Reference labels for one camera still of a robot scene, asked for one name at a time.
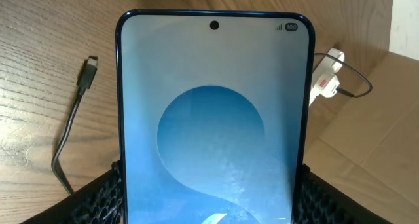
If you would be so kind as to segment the white power strip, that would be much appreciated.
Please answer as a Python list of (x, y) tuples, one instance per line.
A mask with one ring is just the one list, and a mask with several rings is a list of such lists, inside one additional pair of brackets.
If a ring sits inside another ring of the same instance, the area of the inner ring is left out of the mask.
[(337, 94), (339, 86), (340, 82), (335, 74), (323, 73), (311, 87), (309, 105), (320, 95), (325, 98), (332, 98)]

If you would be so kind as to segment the brown cardboard box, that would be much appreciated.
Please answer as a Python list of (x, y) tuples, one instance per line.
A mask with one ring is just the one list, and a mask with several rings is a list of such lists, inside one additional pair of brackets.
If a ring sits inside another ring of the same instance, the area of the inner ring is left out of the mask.
[(418, 61), (388, 53), (304, 156), (311, 170), (392, 223), (418, 222)]

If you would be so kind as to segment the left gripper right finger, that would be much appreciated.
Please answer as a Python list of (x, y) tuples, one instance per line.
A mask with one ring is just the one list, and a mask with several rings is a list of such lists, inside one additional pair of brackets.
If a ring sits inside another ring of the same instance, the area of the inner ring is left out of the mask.
[(389, 221), (302, 167), (301, 191), (295, 206), (296, 224), (390, 224)]

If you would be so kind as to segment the blue Samsung Galaxy smartphone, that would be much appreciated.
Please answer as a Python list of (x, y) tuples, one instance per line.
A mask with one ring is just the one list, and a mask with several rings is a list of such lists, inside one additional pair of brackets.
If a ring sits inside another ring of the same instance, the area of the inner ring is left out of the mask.
[(315, 31), (293, 12), (116, 26), (125, 223), (295, 223)]

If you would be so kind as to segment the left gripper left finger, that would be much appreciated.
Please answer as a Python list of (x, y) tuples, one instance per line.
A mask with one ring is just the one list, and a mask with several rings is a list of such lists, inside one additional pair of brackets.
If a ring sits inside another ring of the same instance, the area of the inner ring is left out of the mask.
[(122, 211), (120, 162), (116, 161), (108, 172), (23, 224), (118, 224)]

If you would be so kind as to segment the white USB charger plug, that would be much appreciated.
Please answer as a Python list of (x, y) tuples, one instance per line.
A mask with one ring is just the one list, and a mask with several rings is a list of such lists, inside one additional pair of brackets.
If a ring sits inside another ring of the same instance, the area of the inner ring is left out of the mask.
[(345, 61), (345, 53), (339, 49), (331, 48), (324, 59), (330, 62), (330, 72), (338, 73)]

